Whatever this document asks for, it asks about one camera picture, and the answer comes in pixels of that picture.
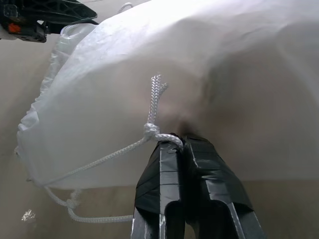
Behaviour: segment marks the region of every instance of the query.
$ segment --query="white plastic sheet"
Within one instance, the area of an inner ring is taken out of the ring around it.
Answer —
[[[153,0],[105,20],[19,125],[33,181],[143,137],[156,72],[169,83],[162,132],[188,123],[242,180],[318,179],[318,12],[316,0]],[[133,185],[154,145],[50,186]]]

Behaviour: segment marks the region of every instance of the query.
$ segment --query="rope knot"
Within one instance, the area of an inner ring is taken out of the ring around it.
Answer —
[[[155,139],[156,135],[158,135],[160,132],[160,127],[156,126],[153,123],[146,123],[144,125],[144,137],[147,139]]]
[[[76,206],[78,205],[79,205],[79,202],[77,202],[76,200],[73,200],[73,199],[66,200],[66,206],[68,208],[75,209]]]

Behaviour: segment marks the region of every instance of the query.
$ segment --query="white fabric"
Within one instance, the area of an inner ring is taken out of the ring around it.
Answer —
[[[186,122],[242,180],[318,179],[319,3],[153,0],[89,33],[22,119],[38,185],[143,136],[150,77],[169,89],[158,126]],[[154,144],[50,184],[134,185]]]
[[[126,153],[129,153],[130,151],[134,150],[135,148],[138,148],[145,144],[146,142],[150,141],[151,139],[155,141],[171,141],[177,145],[177,147],[180,149],[180,151],[183,150],[183,143],[182,141],[171,134],[162,134],[160,133],[160,128],[155,125],[156,115],[158,111],[158,103],[160,100],[161,95],[164,93],[164,91],[167,89],[167,84],[161,84],[161,75],[155,75],[152,77],[152,90],[151,90],[151,104],[150,104],[150,111],[148,116],[148,121],[144,125],[144,137],[140,139],[139,141],[120,149],[112,154],[109,154],[108,156],[105,156],[93,163],[90,163],[86,166],[83,166],[81,168],[78,168],[76,170],[73,170],[66,175],[63,175],[60,178],[56,178],[55,180],[52,180],[48,184],[52,184],[55,181],[62,180],[66,177],[69,177],[75,173],[88,170],[92,167],[98,166],[101,163],[104,163],[107,160],[119,157],[121,155],[124,155]],[[84,222],[84,223],[119,223],[119,222],[127,222],[131,221],[133,219],[133,215],[128,216],[119,216],[119,217],[102,217],[102,218],[84,218],[76,215],[74,213],[74,209],[79,204],[78,198],[81,193],[80,189],[74,190],[71,193],[71,199],[68,199],[66,202],[59,199],[48,187],[45,187],[46,191],[48,192],[49,196],[57,203],[62,206],[67,207],[68,213],[70,217],[78,222]]]

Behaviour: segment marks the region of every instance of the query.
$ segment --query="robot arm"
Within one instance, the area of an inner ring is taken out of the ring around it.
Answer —
[[[60,34],[67,25],[97,24],[96,17],[76,0],[0,0],[0,38],[46,42],[47,34]]]

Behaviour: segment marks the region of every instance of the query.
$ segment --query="white drawstring bag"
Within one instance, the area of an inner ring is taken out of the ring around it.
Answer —
[[[187,123],[242,180],[318,179],[318,12],[317,0],[153,0],[73,27],[19,125],[32,181],[135,185],[155,142],[104,156],[144,137],[157,72],[161,132]]]

